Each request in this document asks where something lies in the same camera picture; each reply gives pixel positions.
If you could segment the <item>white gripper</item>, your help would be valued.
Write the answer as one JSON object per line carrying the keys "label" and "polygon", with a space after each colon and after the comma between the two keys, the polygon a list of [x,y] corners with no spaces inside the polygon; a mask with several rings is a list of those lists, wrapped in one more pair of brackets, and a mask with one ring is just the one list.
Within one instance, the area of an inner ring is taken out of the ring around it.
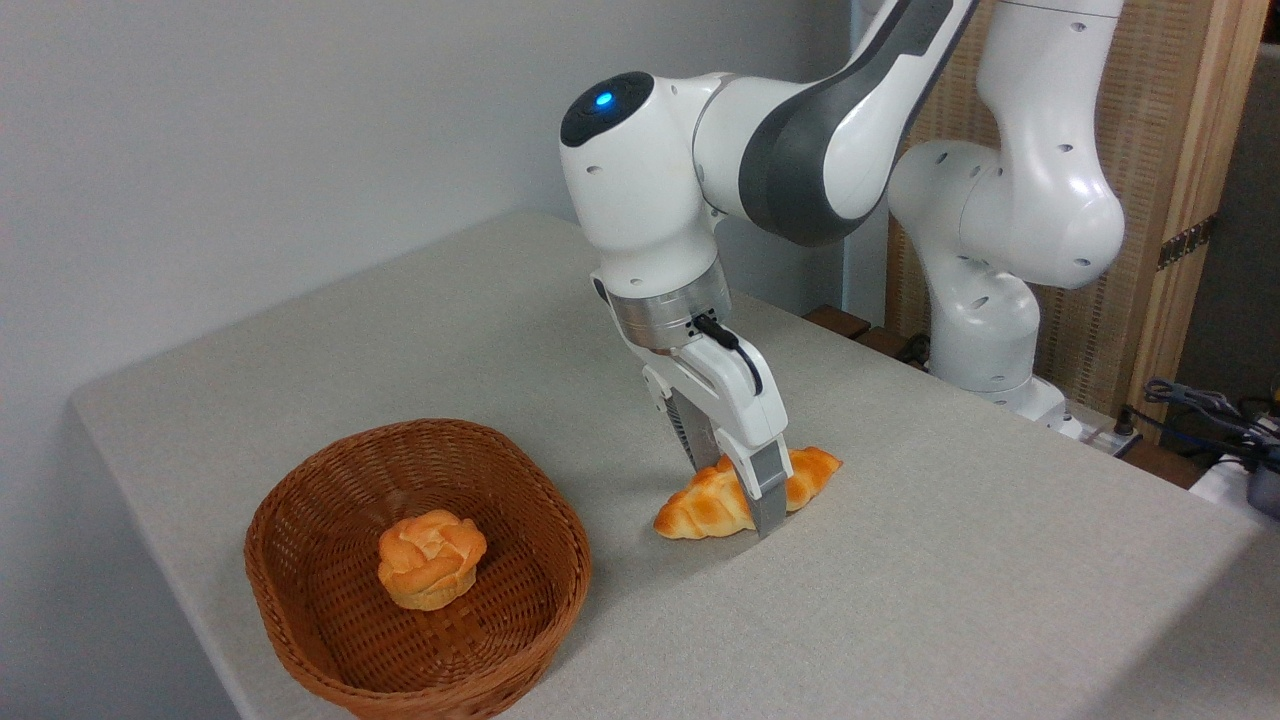
{"label": "white gripper", "polygon": [[788,424],[777,384],[760,352],[732,331],[676,331],[658,348],[622,331],[643,361],[643,378],[695,471],[727,455],[760,539],[785,523],[792,464]]}

